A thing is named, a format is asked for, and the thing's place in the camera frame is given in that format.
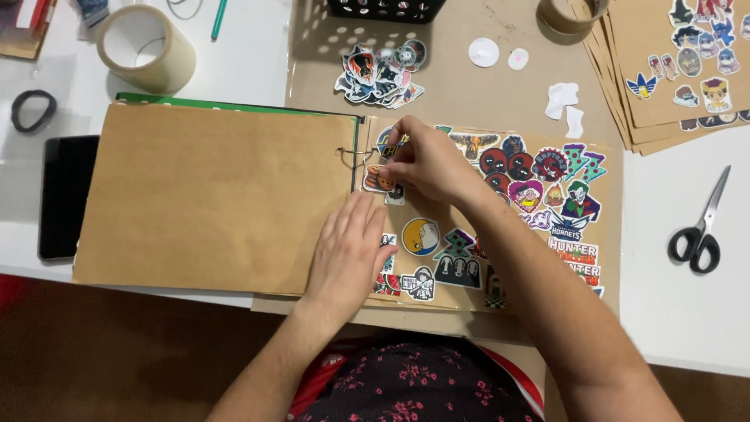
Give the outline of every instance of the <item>brown tape roll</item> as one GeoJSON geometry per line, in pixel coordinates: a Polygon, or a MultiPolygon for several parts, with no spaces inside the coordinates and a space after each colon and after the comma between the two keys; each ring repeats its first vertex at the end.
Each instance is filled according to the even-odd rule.
{"type": "Polygon", "coordinates": [[[195,49],[157,8],[127,6],[99,25],[99,57],[129,83],[162,95],[177,92],[192,78],[195,49]]]}
{"type": "Polygon", "coordinates": [[[553,0],[541,0],[539,2],[539,14],[544,23],[550,28],[562,34],[572,35],[588,32],[594,22],[604,16],[609,7],[610,0],[586,0],[592,10],[593,17],[586,20],[573,19],[566,16],[553,0]]]}

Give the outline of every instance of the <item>black plastic basket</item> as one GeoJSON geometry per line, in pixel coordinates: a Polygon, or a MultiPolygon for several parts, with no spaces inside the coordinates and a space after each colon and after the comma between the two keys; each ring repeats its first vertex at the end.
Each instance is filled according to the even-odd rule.
{"type": "Polygon", "coordinates": [[[446,0],[328,0],[337,17],[387,20],[396,23],[430,23],[446,0]]]}

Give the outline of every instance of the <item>smartphone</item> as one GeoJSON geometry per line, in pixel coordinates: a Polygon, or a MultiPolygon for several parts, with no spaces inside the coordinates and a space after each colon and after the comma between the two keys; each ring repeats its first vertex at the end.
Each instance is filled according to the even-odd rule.
{"type": "Polygon", "coordinates": [[[98,147],[99,135],[54,137],[44,143],[37,250],[42,261],[76,254],[98,147]]]}

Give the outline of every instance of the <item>teal pen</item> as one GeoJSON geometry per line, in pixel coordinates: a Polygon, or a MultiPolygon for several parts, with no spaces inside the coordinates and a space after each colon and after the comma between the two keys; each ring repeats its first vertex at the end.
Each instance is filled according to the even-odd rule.
{"type": "Polygon", "coordinates": [[[219,1],[219,10],[216,11],[216,19],[214,20],[214,30],[211,31],[211,39],[216,41],[219,36],[219,29],[221,29],[221,20],[224,18],[224,8],[227,7],[227,0],[219,1]]]}

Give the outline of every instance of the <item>scissors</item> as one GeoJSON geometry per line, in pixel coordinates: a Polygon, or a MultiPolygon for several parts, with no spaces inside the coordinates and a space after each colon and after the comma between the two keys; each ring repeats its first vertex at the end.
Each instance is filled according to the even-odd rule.
{"type": "Polygon", "coordinates": [[[708,205],[706,205],[706,210],[703,211],[703,218],[698,222],[696,227],[683,228],[675,233],[669,241],[669,247],[667,248],[669,256],[679,262],[690,261],[690,269],[699,274],[708,274],[715,270],[722,258],[719,243],[716,242],[714,236],[711,236],[710,232],[713,218],[716,216],[716,207],[722,198],[724,185],[727,184],[731,168],[732,166],[727,166],[724,169],[724,173],[718,178],[718,183],[716,183],[716,187],[713,189],[708,205]],[[680,240],[680,237],[684,237],[688,241],[685,252],[682,254],[677,251],[677,242],[680,240]],[[711,260],[708,263],[708,267],[701,268],[698,265],[698,261],[700,261],[704,250],[708,251],[711,260]]]}

